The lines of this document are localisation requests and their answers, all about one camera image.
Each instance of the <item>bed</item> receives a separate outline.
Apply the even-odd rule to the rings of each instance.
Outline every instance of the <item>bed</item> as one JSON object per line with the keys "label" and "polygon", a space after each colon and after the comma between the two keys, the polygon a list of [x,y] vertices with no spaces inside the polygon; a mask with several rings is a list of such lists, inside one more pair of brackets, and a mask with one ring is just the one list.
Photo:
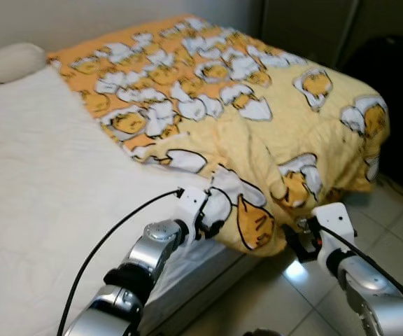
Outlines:
{"label": "bed", "polygon": [[[295,228],[316,204],[371,188],[388,115],[370,87],[192,16],[151,25],[160,43],[143,32],[149,26],[132,28],[50,54],[50,66],[0,85],[0,336],[54,335],[77,269],[100,237],[178,186],[209,189],[212,212],[201,226],[205,239],[167,263],[144,335],[177,334],[256,265],[251,255],[283,249],[281,224]],[[134,50],[108,43],[119,38]],[[181,68],[185,84],[216,90],[188,93],[182,78],[159,85],[167,97],[154,90],[148,74],[175,72],[167,63],[176,58],[189,68]],[[246,85],[244,64],[259,72],[246,72]],[[218,81],[226,77],[227,85]],[[370,109],[376,121],[365,118]],[[126,115],[134,122],[124,125],[140,124],[140,132],[114,127]],[[290,132],[305,139],[297,143]],[[168,197],[152,205],[110,238],[68,321],[144,226],[170,217],[174,204]]]}

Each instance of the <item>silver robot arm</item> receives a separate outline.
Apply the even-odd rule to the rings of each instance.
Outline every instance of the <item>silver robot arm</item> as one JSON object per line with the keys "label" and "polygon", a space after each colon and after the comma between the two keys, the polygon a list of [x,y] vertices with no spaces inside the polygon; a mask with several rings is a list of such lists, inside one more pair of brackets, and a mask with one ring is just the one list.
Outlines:
{"label": "silver robot arm", "polygon": [[[354,229],[342,203],[313,210],[323,227],[354,243]],[[348,304],[362,320],[369,336],[403,335],[403,295],[382,274],[324,230],[320,231],[318,263],[335,276],[346,293]]]}
{"label": "silver robot arm", "polygon": [[167,259],[179,246],[195,240],[195,223],[207,196],[202,190],[186,188],[173,219],[147,225],[121,265],[104,277],[106,285],[64,335],[137,335],[143,308]]}

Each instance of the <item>white wall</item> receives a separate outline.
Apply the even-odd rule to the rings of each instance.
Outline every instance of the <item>white wall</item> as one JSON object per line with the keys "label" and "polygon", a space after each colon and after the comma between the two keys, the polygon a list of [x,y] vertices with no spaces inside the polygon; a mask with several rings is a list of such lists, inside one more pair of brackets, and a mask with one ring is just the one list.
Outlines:
{"label": "white wall", "polygon": [[0,0],[0,47],[26,41],[59,50],[183,13],[256,35],[260,11],[260,0]]}

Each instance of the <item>white mattress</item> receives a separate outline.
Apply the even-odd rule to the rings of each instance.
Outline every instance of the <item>white mattress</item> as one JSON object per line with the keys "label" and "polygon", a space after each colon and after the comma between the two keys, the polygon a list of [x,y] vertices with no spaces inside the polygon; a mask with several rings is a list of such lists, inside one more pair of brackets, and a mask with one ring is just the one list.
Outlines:
{"label": "white mattress", "polygon": [[[51,69],[0,85],[0,336],[55,335],[73,278],[100,237],[151,197],[206,184],[131,161]],[[152,205],[106,242],[85,272],[68,322],[143,227],[170,217],[175,202]],[[173,258],[151,300],[223,249],[205,241]]]}

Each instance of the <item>pillow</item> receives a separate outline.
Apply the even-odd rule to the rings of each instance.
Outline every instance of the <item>pillow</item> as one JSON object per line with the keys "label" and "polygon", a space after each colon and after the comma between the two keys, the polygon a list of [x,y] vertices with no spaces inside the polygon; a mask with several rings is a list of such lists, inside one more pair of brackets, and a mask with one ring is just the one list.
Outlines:
{"label": "pillow", "polygon": [[30,43],[0,49],[0,84],[15,81],[45,66],[45,51]]}

